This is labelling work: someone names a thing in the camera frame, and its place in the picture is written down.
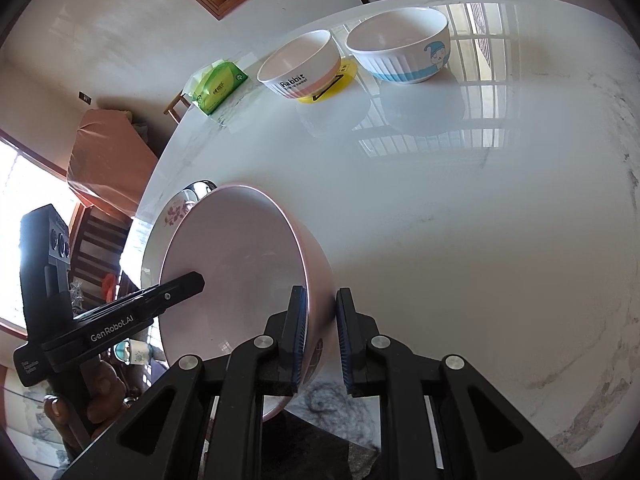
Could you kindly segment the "person's left hand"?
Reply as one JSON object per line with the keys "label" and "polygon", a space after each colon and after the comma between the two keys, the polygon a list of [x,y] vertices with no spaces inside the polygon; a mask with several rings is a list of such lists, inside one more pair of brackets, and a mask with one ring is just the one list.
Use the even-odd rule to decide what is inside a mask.
{"label": "person's left hand", "polygon": [[[88,405],[87,418],[96,430],[91,436],[96,440],[102,432],[124,414],[130,405],[126,402],[127,389],[117,376],[111,364],[101,361],[91,375],[93,397]],[[57,396],[46,396],[43,411],[61,436],[65,445],[76,453],[82,450],[73,431],[70,429],[70,410]]]}

